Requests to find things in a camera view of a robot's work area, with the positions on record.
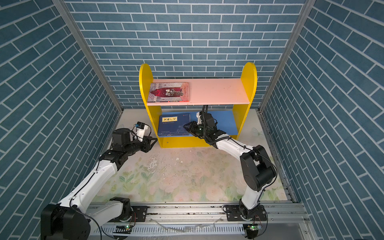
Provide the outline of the Hamlet picture book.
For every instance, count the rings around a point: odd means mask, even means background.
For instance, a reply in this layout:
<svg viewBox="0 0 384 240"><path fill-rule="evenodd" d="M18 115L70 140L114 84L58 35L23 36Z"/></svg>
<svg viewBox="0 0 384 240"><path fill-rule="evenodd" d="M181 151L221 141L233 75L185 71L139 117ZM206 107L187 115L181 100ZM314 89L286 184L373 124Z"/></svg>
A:
<svg viewBox="0 0 384 240"><path fill-rule="evenodd" d="M168 103L168 102L189 102L189 83L168 82L151 83L147 102Z"/></svg>

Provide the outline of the navy book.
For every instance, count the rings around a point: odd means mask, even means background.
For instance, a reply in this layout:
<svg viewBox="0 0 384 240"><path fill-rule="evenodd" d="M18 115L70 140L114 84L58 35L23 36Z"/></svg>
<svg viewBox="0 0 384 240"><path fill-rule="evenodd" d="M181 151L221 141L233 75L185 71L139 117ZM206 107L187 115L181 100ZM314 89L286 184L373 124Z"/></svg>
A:
<svg viewBox="0 0 384 240"><path fill-rule="evenodd" d="M189 136L189 132L184 125L191 122L189 113L176 113L161 115L159 118L158 136L159 137L182 137Z"/></svg>

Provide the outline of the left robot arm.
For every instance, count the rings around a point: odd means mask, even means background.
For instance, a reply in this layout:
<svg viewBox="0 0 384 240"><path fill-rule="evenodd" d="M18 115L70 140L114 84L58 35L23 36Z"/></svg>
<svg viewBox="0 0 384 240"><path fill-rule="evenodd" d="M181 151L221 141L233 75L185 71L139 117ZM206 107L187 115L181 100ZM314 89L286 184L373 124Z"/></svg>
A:
<svg viewBox="0 0 384 240"><path fill-rule="evenodd" d="M128 198L113 197L106 204L89 210L92 200L104 184L137 152L149 152L157 138L146 135L150 127L138 122L134 128L113 132L111 147L100 155L91 172L57 204L47 205L41 213L41 239L86 240L90 233L105 235L102 225L115 220L127 223L126 232L136 224L137 214Z"/></svg>

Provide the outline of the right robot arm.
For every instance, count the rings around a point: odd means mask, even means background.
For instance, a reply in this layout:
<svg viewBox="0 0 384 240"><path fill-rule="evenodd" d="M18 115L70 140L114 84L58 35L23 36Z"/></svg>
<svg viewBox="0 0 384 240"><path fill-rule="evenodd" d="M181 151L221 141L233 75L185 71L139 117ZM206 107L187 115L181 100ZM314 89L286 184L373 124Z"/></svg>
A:
<svg viewBox="0 0 384 240"><path fill-rule="evenodd" d="M277 179L278 173L266 150L261 145L243 144L218 129L217 121L205 111L197 113L197 120L184 125L191 135L203 139L208 145L222 150L240 161L243 178L247 184L239 203L239 212L245 220L252 219L260 206L260 199L267 187Z"/></svg>

